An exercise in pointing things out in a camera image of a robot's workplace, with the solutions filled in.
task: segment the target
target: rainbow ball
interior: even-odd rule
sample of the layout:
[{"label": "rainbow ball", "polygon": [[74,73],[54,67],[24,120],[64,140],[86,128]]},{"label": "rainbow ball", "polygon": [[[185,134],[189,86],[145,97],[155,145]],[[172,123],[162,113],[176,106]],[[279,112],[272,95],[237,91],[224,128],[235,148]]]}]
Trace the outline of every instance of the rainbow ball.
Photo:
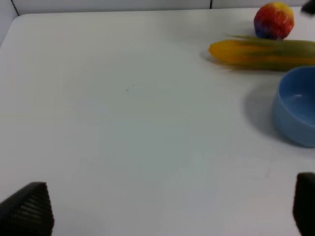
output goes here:
[{"label": "rainbow ball", "polygon": [[268,3],[256,13],[254,26],[259,38],[282,40],[293,29],[293,11],[283,2]]}]

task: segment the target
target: bowl rim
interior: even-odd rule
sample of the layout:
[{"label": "bowl rim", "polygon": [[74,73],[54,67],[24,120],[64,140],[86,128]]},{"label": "bowl rim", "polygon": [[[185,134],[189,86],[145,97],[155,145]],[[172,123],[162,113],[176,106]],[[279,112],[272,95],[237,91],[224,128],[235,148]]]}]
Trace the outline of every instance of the bowl rim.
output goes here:
[{"label": "bowl rim", "polygon": [[292,72],[296,71],[296,70],[303,70],[303,69],[309,69],[312,68],[315,71],[315,65],[306,65],[306,66],[299,66],[297,68],[291,69],[288,72],[285,73],[285,75],[282,76],[279,84],[278,84],[278,88],[277,88],[277,97],[278,97],[278,101],[280,102],[280,104],[282,105],[282,107],[298,122],[304,124],[305,126],[315,130],[315,125],[313,124],[309,124],[307,122],[305,122],[303,119],[298,118],[283,102],[283,99],[280,95],[280,87],[281,85],[284,83],[285,78]]}]

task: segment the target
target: table surface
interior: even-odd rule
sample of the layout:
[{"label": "table surface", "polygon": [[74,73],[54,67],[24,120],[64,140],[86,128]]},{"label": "table surface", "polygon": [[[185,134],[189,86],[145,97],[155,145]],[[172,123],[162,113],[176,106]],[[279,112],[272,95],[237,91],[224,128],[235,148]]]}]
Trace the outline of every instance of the table surface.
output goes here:
[{"label": "table surface", "polygon": [[[0,48],[0,200],[45,181],[54,236],[298,236],[315,151],[274,131],[283,73],[209,62],[257,9],[17,18]],[[289,38],[315,39],[299,14]]]}]

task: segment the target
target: plastic bowl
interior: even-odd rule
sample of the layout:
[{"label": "plastic bowl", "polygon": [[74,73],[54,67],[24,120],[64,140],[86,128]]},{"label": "plastic bowl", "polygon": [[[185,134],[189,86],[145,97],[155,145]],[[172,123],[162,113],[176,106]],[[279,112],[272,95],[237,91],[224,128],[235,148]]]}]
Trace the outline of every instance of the plastic bowl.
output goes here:
[{"label": "plastic bowl", "polygon": [[289,139],[315,148],[315,66],[298,67],[285,74],[272,116],[275,127]]}]

